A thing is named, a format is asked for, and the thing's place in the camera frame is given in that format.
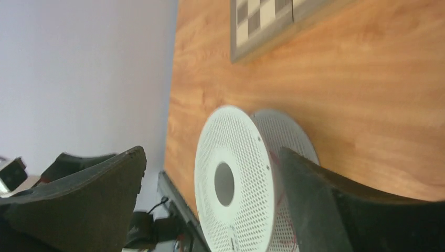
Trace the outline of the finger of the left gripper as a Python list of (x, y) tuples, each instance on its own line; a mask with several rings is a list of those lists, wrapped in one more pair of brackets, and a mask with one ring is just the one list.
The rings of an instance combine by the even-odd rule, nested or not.
[(74, 156), (68, 153), (61, 153), (55, 161), (41, 174), (41, 183), (50, 183), (52, 181), (61, 179), (71, 174), (83, 171), (89, 167), (102, 163), (114, 156), (116, 153), (111, 153), (102, 156), (81, 157)]

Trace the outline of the grey cable spool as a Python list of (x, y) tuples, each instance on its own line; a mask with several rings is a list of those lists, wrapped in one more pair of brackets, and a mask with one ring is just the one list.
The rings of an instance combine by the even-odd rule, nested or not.
[(299, 250), (279, 176), (281, 147), (319, 162), (302, 127), (283, 112), (222, 106), (209, 116), (197, 145), (194, 187), (211, 251)]

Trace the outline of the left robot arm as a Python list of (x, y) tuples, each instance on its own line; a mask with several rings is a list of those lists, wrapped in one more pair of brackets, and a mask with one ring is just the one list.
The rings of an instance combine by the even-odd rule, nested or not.
[[(102, 156), (81, 157), (61, 153), (55, 161), (40, 176), (38, 185), (47, 184), (68, 175), (75, 174), (89, 167), (102, 163), (112, 157), (115, 153)], [(169, 198), (163, 196), (159, 203), (148, 212), (134, 212), (130, 222), (129, 231), (126, 236), (125, 248), (137, 251), (151, 251), (160, 242), (167, 241), (160, 238), (160, 219), (155, 219), (153, 211), (159, 206), (165, 206)]]

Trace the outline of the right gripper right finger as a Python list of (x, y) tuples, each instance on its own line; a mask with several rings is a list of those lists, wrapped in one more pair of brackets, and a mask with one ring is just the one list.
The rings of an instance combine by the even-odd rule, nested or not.
[(374, 189), (290, 148), (279, 159), (300, 251), (444, 251), (444, 201)]

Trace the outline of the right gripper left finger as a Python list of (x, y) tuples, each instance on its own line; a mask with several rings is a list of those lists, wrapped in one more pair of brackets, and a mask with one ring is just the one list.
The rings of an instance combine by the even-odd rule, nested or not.
[(121, 251), (146, 169), (135, 146), (1, 199), (1, 251)]

